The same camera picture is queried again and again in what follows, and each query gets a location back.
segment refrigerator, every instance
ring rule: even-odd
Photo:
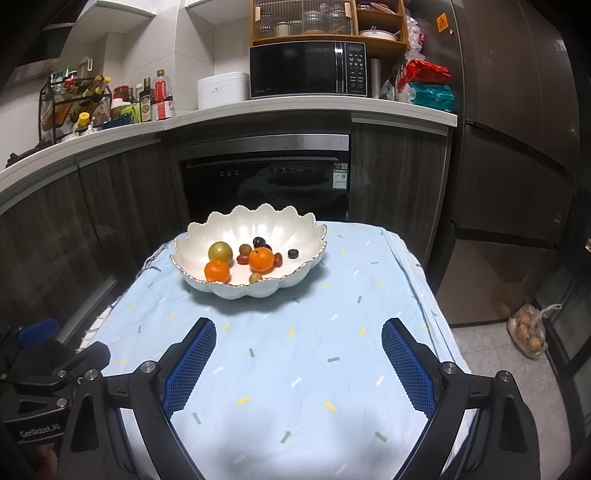
[[[553,262],[574,194],[569,55],[525,0],[413,0],[408,9],[422,53],[452,74],[458,115],[427,279],[451,325],[506,319]]]

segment scalloped bowl rim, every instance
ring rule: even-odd
[[[208,221],[210,220],[210,218],[211,218],[211,216],[212,216],[212,215],[221,215],[221,216],[223,216],[223,217],[229,217],[230,215],[232,215],[232,214],[234,213],[234,211],[235,211],[236,209],[239,209],[239,208],[245,208],[245,209],[246,209],[246,210],[248,210],[249,212],[256,212],[258,209],[260,209],[261,207],[264,207],[264,206],[269,206],[269,207],[271,207],[271,208],[272,208],[272,209],[273,209],[275,212],[277,212],[277,213],[281,213],[281,212],[283,212],[283,211],[285,211],[285,210],[287,210],[287,209],[293,209],[293,210],[295,210],[295,213],[296,213],[296,214],[297,214],[299,217],[301,217],[301,218],[302,218],[302,217],[304,216],[304,215],[300,215],[300,214],[297,212],[297,209],[296,209],[294,206],[291,206],[291,205],[289,205],[289,206],[287,206],[287,207],[283,208],[282,210],[275,210],[275,208],[274,208],[272,205],[268,204],[268,203],[263,203],[261,206],[259,206],[259,207],[258,207],[257,209],[255,209],[255,210],[250,210],[249,208],[247,208],[247,207],[245,207],[245,206],[243,206],[243,205],[237,205],[237,206],[235,206],[235,207],[232,209],[232,211],[231,211],[230,213],[220,213],[220,212],[212,212],[212,213],[210,213],[210,214],[209,214],[209,216],[207,217],[207,220],[205,221],[205,223],[191,222],[191,223],[189,224],[189,226],[187,227],[187,232],[186,232],[186,233],[187,233],[187,235],[186,235],[185,237],[183,237],[183,238],[188,238],[188,237],[189,237],[189,235],[190,235],[190,230],[191,230],[191,225],[203,225],[203,226],[205,226],[205,225],[207,225],[207,223],[208,223]],[[306,262],[302,263],[302,264],[301,264],[299,267],[297,267],[297,268],[296,268],[296,269],[295,269],[293,272],[291,272],[291,273],[288,273],[287,275],[283,275],[282,277],[267,277],[267,278],[263,278],[262,280],[259,280],[258,282],[256,282],[257,284],[259,284],[259,285],[260,285],[260,284],[262,284],[262,283],[266,283],[267,281],[278,281],[278,282],[279,282],[279,284],[280,284],[280,285],[279,285],[279,287],[281,288],[281,280],[283,280],[283,279],[285,279],[285,278],[287,278],[287,277],[291,277],[291,276],[292,276],[292,275],[294,275],[294,274],[295,274],[295,273],[296,273],[298,270],[302,269],[303,267],[305,267],[305,266],[306,266],[306,265],[308,265],[308,264],[311,264],[311,263],[313,263],[313,262],[314,262],[314,260],[316,260],[316,259],[317,259],[319,256],[321,256],[321,255],[324,253],[324,251],[326,250],[326,231],[327,231],[326,225],[316,225],[316,216],[315,216],[313,213],[311,213],[311,212],[310,212],[310,213],[306,213],[306,215],[312,215],[312,217],[313,217],[313,219],[314,219],[314,224],[315,224],[315,226],[316,226],[317,228],[323,228],[323,230],[324,230],[324,231],[322,232],[322,237],[320,238],[320,241],[322,242],[322,247],[320,248],[320,251],[319,251],[319,252],[318,252],[318,253],[317,253],[317,254],[316,254],[314,257],[312,257],[312,258],[310,258],[309,260],[307,260]],[[175,237],[175,238],[174,238],[174,240],[173,240],[173,244],[174,244],[174,249],[176,250],[176,253],[177,253],[177,255],[180,255],[180,252],[178,251],[178,247],[177,247],[177,238],[178,238],[178,237]],[[174,266],[175,266],[175,267],[177,267],[177,269],[178,269],[178,270],[179,270],[179,271],[182,273],[182,275],[184,275],[184,276],[185,276],[185,277],[187,277],[187,278],[190,278],[190,279],[191,279],[191,281],[194,281],[194,282],[196,282],[196,283],[199,283],[199,284],[202,284],[202,285],[205,285],[205,286],[209,286],[209,285],[212,285],[212,284],[219,284],[219,285],[224,285],[225,287],[231,287],[231,288],[246,288],[247,290],[248,290],[248,289],[250,289],[251,287],[254,287],[254,286],[255,286],[255,284],[240,284],[240,285],[233,285],[233,284],[231,284],[231,283],[224,283],[224,282],[221,282],[221,281],[212,281],[212,282],[208,282],[208,281],[206,281],[206,280],[199,280],[198,278],[195,278],[195,277],[194,277],[194,276],[192,276],[191,274],[187,273],[187,272],[184,270],[184,268],[183,268],[183,267],[181,267],[181,266],[180,266],[180,265],[179,265],[179,264],[178,264],[178,263],[177,263],[177,262],[174,260],[174,258],[173,258],[173,255],[170,255],[170,260],[171,260],[171,262],[174,264]]]

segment kitchen counter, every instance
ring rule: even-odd
[[[361,123],[384,124],[388,120],[412,122],[418,129],[428,131],[430,128],[455,127],[457,116],[452,113],[442,112],[431,108],[412,105],[410,103],[389,102],[372,98],[356,98],[346,96],[309,95],[280,98],[264,98],[249,100],[246,102],[223,105],[216,108],[197,110],[185,113],[169,120],[149,122],[145,124],[127,125],[92,135],[76,138],[65,143],[60,143],[46,148],[40,152],[15,163],[0,171],[0,212],[2,204],[2,192],[10,187],[52,166],[52,164],[74,157],[77,154],[88,152],[97,147],[104,147],[110,143],[122,142],[136,137],[185,127],[187,125],[213,119],[225,118],[236,115],[261,112],[282,112],[294,110],[325,110],[325,111],[350,111],[366,115]]]

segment orange warning sticker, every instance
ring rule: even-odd
[[[447,15],[446,14],[441,14],[437,17],[437,29],[439,30],[439,33],[441,33],[444,30],[447,30],[447,28],[449,27],[449,24],[447,23]]]

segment microwave door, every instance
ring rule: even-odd
[[[337,77],[344,80],[343,66],[343,53],[337,61],[331,41],[251,47],[252,97],[341,93]]]

